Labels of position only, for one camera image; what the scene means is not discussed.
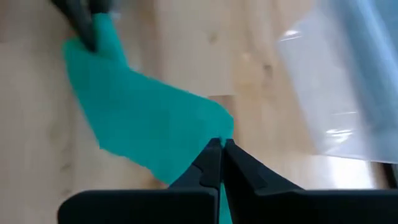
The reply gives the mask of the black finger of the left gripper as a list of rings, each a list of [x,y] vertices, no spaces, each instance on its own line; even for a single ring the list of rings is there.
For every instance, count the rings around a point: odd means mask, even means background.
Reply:
[[[91,1],[51,0],[51,3],[66,17],[84,46],[94,52],[96,44],[91,21]]]

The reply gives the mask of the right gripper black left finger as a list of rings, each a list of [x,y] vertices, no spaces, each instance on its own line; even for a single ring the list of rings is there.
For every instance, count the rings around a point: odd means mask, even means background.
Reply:
[[[80,192],[61,204],[57,222],[218,223],[221,157],[221,141],[213,138],[167,189]]]

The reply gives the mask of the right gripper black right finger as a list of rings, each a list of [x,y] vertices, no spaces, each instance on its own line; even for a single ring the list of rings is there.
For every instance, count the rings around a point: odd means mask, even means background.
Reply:
[[[305,190],[232,139],[223,155],[223,182],[233,223],[397,224],[396,190]]]

